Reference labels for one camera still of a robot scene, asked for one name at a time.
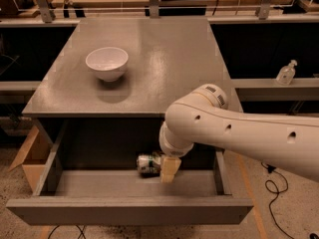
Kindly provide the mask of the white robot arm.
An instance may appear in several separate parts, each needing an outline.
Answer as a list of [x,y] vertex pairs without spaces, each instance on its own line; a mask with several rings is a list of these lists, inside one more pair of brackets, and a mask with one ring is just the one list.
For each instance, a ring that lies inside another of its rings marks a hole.
[[318,118],[245,114],[227,106],[225,92],[213,84],[173,102],[159,131],[163,153],[182,157],[201,143],[319,181]]

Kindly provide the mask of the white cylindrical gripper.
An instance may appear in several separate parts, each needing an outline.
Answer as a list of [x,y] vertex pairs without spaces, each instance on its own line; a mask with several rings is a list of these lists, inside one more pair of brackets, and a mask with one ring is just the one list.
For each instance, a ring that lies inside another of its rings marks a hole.
[[159,146],[167,155],[161,160],[160,182],[171,183],[181,164],[179,157],[188,154],[193,148],[193,142],[175,135],[164,122],[159,130]]

